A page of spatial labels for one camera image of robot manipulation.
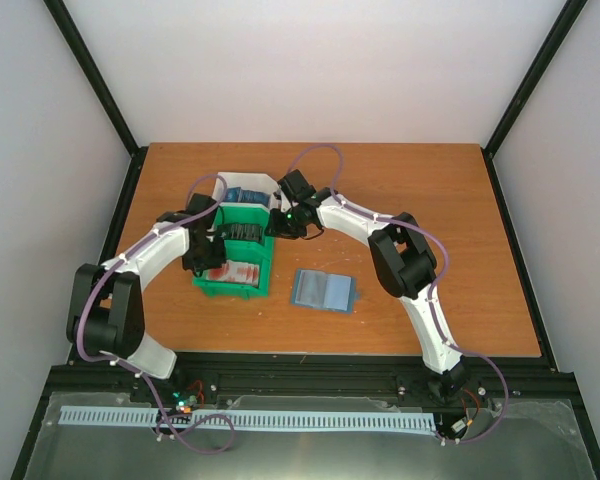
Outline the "green bin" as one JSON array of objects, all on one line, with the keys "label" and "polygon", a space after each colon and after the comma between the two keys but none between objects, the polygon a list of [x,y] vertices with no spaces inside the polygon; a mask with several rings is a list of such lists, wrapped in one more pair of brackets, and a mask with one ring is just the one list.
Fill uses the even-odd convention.
[{"label": "green bin", "polygon": [[263,243],[227,240],[227,262],[195,277],[193,285],[209,297],[230,296],[245,300],[269,295],[274,239]]},{"label": "green bin", "polygon": [[225,241],[251,242],[271,250],[274,238],[266,234],[269,214],[261,206],[223,204],[214,220],[213,235]]}]

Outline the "teal card holder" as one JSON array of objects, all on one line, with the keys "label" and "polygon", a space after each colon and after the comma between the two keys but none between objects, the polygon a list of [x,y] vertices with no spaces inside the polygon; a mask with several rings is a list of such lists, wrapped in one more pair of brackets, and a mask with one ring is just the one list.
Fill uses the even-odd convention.
[{"label": "teal card holder", "polygon": [[314,310],[351,314],[359,300],[354,277],[320,270],[298,269],[290,303]]}]

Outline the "white bin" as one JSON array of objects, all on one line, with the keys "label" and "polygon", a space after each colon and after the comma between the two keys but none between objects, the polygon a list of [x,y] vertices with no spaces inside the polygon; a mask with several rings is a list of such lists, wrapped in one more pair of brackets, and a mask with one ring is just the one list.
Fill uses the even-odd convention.
[{"label": "white bin", "polygon": [[212,198],[221,205],[250,206],[270,211],[281,206],[279,186],[264,173],[219,172]]}]

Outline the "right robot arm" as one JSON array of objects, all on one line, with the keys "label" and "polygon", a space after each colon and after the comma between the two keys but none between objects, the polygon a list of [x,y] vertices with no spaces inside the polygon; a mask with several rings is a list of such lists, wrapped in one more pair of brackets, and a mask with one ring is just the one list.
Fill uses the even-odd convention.
[{"label": "right robot arm", "polygon": [[314,225],[369,247],[380,285],[400,301],[419,340],[431,396],[439,402],[455,396],[467,381],[463,355],[440,305],[436,257],[415,219],[380,214],[327,188],[298,196],[278,189],[273,196],[267,227],[273,236],[298,239]]}]

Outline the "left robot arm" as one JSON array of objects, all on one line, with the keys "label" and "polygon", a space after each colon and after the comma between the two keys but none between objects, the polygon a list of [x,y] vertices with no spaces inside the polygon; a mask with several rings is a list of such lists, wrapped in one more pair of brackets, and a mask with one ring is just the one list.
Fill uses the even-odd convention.
[{"label": "left robot arm", "polygon": [[127,250],[101,264],[78,268],[67,337],[81,359],[107,361],[136,376],[153,377],[154,392],[166,402],[186,395],[188,378],[174,368],[175,352],[146,330],[143,292],[179,258],[195,273],[221,265],[224,246],[209,234],[215,217],[215,207],[193,215],[167,212]]}]

